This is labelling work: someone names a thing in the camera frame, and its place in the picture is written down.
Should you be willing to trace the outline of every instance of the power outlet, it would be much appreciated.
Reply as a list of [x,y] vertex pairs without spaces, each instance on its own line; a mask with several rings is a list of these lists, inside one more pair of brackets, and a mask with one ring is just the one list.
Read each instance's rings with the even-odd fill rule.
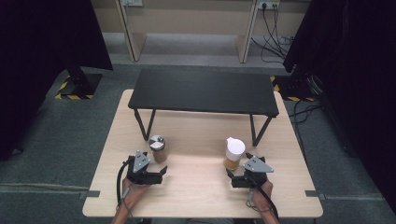
[[125,7],[142,7],[143,0],[121,0],[121,3]]
[[261,0],[259,3],[259,9],[262,9],[263,3],[267,5],[265,10],[276,10],[279,9],[280,0]]

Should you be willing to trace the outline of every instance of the table leg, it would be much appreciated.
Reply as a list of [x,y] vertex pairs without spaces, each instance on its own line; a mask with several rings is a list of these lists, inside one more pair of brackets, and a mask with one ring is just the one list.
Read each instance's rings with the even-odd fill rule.
[[156,110],[153,109],[151,112],[151,118],[149,119],[149,124],[148,124],[148,131],[146,132],[145,126],[143,125],[143,122],[142,122],[142,118],[140,118],[139,111],[137,111],[137,109],[134,109],[134,116],[136,117],[137,123],[139,123],[140,131],[142,131],[143,138],[146,141],[149,140],[149,133],[151,132],[152,122],[154,121],[155,111]]
[[254,128],[253,115],[249,115],[249,116],[250,116],[250,126],[251,126],[251,138],[253,141],[253,146],[256,147],[260,143],[260,140],[262,139],[262,135],[264,134],[265,130],[267,129],[268,124],[270,124],[272,118],[270,118],[270,117],[267,118],[267,120],[262,125],[262,129],[260,130],[259,135],[257,135],[257,137],[256,137],[256,130]]

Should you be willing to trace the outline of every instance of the black table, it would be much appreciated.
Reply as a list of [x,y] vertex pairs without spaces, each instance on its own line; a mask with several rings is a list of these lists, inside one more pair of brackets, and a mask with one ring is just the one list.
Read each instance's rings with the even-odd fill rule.
[[[249,114],[254,147],[279,114],[271,80],[263,74],[142,69],[128,106],[146,141],[157,109]],[[138,109],[152,109],[147,132]],[[268,117],[257,137],[253,115]]]

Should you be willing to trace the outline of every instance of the person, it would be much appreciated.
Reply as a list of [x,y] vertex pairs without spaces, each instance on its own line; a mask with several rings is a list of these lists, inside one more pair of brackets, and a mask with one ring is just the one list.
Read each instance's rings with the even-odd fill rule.
[[[136,185],[133,184],[127,178],[122,180],[122,192],[124,192],[125,197],[121,198],[121,202],[119,208],[115,216],[113,217],[112,224],[124,224],[128,219],[128,216],[131,215],[131,211],[134,206],[140,201],[145,192],[148,190],[150,185]],[[262,185],[262,190],[271,197],[271,193],[273,190],[274,184],[267,180]],[[260,212],[262,216],[262,220],[265,224],[278,224],[279,221],[276,219],[276,216],[271,209],[271,205],[268,201],[262,196],[262,194],[257,189],[253,190],[252,201],[254,202],[257,210]]]

